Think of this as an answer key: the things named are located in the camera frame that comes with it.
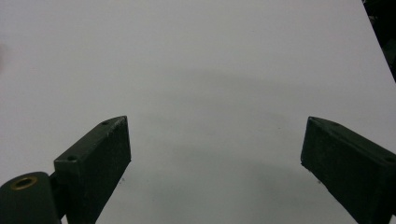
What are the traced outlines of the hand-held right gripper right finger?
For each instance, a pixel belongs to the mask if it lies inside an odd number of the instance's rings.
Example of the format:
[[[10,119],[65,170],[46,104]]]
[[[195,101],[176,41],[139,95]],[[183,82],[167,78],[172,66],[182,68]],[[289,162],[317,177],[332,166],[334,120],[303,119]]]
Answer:
[[[307,119],[301,163],[359,224],[396,215],[396,154],[345,126]]]

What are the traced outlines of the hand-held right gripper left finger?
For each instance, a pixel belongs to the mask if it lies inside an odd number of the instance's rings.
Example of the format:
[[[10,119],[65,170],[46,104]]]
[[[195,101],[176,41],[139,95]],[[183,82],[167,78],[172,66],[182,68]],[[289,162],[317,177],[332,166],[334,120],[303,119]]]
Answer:
[[[100,122],[54,160],[69,224],[94,224],[131,162],[125,116]]]

